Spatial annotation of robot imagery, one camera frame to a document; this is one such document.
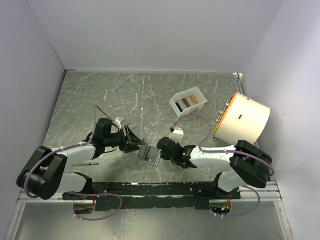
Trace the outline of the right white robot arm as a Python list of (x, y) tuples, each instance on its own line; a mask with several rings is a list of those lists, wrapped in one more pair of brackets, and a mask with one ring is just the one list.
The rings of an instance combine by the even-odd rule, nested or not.
[(245, 140), (227, 147), (202, 148), (196, 145), (182, 147), (163, 137), (156, 147), (163, 160), (171, 161), (184, 170), (230, 166), (230, 171), (219, 173), (214, 180), (216, 184), (212, 186), (212, 193), (218, 199), (244, 185), (264, 189), (269, 177), (274, 174), (272, 157)]

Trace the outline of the green card holder wallet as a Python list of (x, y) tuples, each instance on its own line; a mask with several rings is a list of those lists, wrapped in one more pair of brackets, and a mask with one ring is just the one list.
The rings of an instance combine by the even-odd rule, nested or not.
[(145, 164), (158, 167), (161, 158), (161, 151), (153, 145), (150, 145), (147, 140), (143, 139), (144, 145), (140, 147), (138, 158)]

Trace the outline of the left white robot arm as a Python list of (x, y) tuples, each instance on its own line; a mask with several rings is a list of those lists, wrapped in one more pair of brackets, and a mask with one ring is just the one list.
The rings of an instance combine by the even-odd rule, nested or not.
[(94, 160), (105, 154), (106, 148), (118, 148), (126, 154), (145, 144), (127, 125), (113, 133), (114, 127), (111, 120), (102, 118), (78, 144), (57, 149), (38, 147), (17, 177), (17, 186), (30, 198), (48, 200), (56, 193), (76, 193), (83, 200), (89, 199), (94, 192), (92, 178), (80, 172), (66, 173), (69, 166)]

